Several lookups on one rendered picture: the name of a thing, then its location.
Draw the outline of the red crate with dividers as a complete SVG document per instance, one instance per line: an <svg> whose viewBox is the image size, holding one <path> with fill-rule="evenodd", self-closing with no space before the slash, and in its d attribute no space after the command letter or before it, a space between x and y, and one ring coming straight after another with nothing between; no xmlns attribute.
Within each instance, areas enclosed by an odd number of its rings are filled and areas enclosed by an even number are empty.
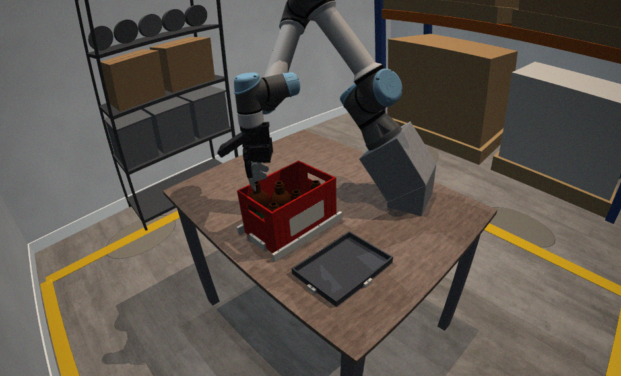
<svg viewBox="0 0 621 376"><path fill-rule="evenodd" d="M270 211L249 197L253 191L250 185L237 190L244 230L262 240L271 253L278 251L301 235L310 231L337 213L337 200L330 185L325 182L311 190L308 173L326 181L312 168L294 162L260 180L261 190L269 200L275 191L275 182L282 181L284 189L291 193L298 189L302 195L293 201ZM258 215L248 209L248 205L264 215Z"/></svg>

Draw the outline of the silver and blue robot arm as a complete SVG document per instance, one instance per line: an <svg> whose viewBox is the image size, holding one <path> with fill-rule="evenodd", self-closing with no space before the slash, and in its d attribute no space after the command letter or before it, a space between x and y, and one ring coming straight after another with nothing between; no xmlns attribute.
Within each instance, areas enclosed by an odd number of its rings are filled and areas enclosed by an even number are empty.
<svg viewBox="0 0 621 376"><path fill-rule="evenodd" d="M271 113L285 98L300 92L298 76L288 71L299 37L312 20L354 73L355 84L343 92L340 101L360 128L368 150L380 147L401 132L401 126L384 111L402 95L400 78L372 59L335 5L335 0L286 2L264 77L244 73L234 79L240 127L250 129L262 125L263 114Z"/></svg>

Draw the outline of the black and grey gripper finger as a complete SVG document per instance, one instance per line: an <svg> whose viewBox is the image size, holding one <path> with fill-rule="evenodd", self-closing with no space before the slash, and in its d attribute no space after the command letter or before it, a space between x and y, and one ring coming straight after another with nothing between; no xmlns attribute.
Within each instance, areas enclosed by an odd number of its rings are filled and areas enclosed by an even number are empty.
<svg viewBox="0 0 621 376"><path fill-rule="evenodd" d="M248 160L247 154L245 154L244 162L245 172L247 174L249 184L251 185L252 189L256 191L255 182L266 179L267 174L259 169L259 165L257 163L251 164L250 160Z"/></svg>
<svg viewBox="0 0 621 376"><path fill-rule="evenodd" d="M268 171L269 171L269 167L268 167L268 166L266 166L266 165L263 165L262 163L259 163L259 162L251 162L251 163L257 163L257 164L259 164L259 169L260 169L261 171L263 171L263 172L268 172Z"/></svg>

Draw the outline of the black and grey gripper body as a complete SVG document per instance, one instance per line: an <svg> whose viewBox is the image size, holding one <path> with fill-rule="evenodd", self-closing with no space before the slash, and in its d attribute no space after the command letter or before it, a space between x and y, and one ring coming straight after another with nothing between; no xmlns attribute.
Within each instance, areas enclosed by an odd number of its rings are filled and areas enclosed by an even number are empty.
<svg viewBox="0 0 621 376"><path fill-rule="evenodd" d="M262 125L250 129L240 127L240 131L249 136L249 140L242 145L243 157L245 158L247 154L250 162L271 163L273 144L269 135L269 122L263 122Z"/></svg>

